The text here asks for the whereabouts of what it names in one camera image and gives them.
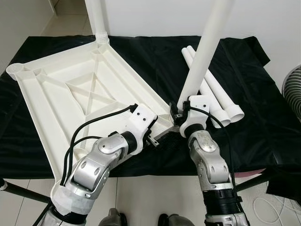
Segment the black cloth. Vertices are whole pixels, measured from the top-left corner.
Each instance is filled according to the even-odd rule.
[[[301,173],[300,169],[290,169],[283,172],[276,170],[277,177],[269,180],[268,194],[296,200],[301,206]]]
[[[111,46],[167,102],[177,102],[188,67],[181,49],[200,37],[110,37]],[[11,63],[25,63],[94,41],[93,36],[29,37]],[[227,126],[236,172],[266,167],[300,168],[301,124],[263,66],[269,61],[255,37],[220,41],[209,69],[245,117]],[[223,131],[207,130],[229,164]],[[168,133],[157,148],[115,168],[112,177],[196,175],[186,140]],[[52,172],[16,81],[0,77],[0,177],[51,178]]]

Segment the tiled floor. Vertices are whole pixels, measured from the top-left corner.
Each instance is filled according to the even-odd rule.
[[[55,6],[54,18],[44,36],[91,35],[91,27],[84,7],[84,0],[59,0]],[[247,178],[237,179],[238,183]],[[49,195],[54,180],[9,180],[11,183],[27,187],[33,191]],[[255,212],[264,221],[275,221],[273,226],[281,226],[277,220],[280,213],[282,226],[300,226],[301,208],[294,202],[285,200],[285,205],[295,208],[299,214],[282,208],[282,204],[272,195],[265,194],[266,184],[249,188],[239,193],[243,207],[251,225],[267,226],[261,222]],[[87,226],[97,226],[108,213],[109,208],[117,207],[124,212],[129,226],[155,226],[158,216],[178,213],[188,217],[196,226],[204,225],[205,207],[197,177],[156,177],[110,178],[100,197],[95,202],[87,218]],[[3,226],[31,226],[45,204],[27,198],[0,192],[0,221]]]

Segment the table leg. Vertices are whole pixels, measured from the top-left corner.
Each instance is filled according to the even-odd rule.
[[[266,169],[264,170],[264,172],[261,173],[261,175],[252,178],[244,183],[236,185],[236,190],[239,192],[247,188],[267,182],[275,177],[277,177],[277,173],[275,171]]]
[[[37,200],[44,203],[50,202],[50,197],[33,192],[31,190],[25,189],[23,187],[19,187],[10,182],[5,181],[0,178],[0,191],[5,191],[12,194],[17,194],[19,196],[23,196],[29,199]]]

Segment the white wall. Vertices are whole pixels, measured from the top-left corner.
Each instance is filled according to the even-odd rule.
[[[213,0],[105,0],[111,35],[201,35]],[[254,35],[271,59],[266,70],[280,88],[301,63],[300,0],[237,0],[223,37]]]
[[[49,0],[0,0],[0,74],[28,36],[40,36],[53,14]]]

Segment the white plastic pipe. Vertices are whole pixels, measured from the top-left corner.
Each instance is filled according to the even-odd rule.
[[[209,19],[199,42],[196,56],[187,75],[177,107],[181,111],[183,102],[198,93],[213,54],[222,36],[234,0],[215,0]]]
[[[96,43],[104,45],[109,43],[109,37],[103,22],[101,0],[86,0],[86,7],[90,23],[94,25]]]
[[[185,58],[188,67],[190,68],[193,61],[192,55],[190,54],[187,48],[182,48],[182,54]],[[228,126],[231,122],[230,118],[218,103],[217,99],[215,98],[213,92],[211,91],[210,87],[208,86],[205,80],[202,81],[199,91],[201,92],[202,95],[207,95],[210,97],[210,106],[209,106],[210,114],[212,114],[215,118],[217,118],[222,123],[223,126]],[[220,128],[220,126],[216,123],[216,121],[211,119],[211,122],[215,128]]]
[[[188,46],[187,50],[190,53],[191,57],[194,58],[196,52],[194,51],[192,46]],[[227,112],[231,122],[237,122],[241,120],[244,117],[245,113],[241,110],[241,108],[238,105],[233,103],[229,95],[226,93],[226,91],[222,88],[222,86],[218,83],[216,78],[212,75],[212,73],[209,70],[207,70],[205,74],[205,81],[209,85],[210,89],[214,93],[222,108]]]
[[[11,64],[6,68],[7,74],[15,81],[17,81],[16,74],[22,71],[24,71],[24,65],[20,63]]]

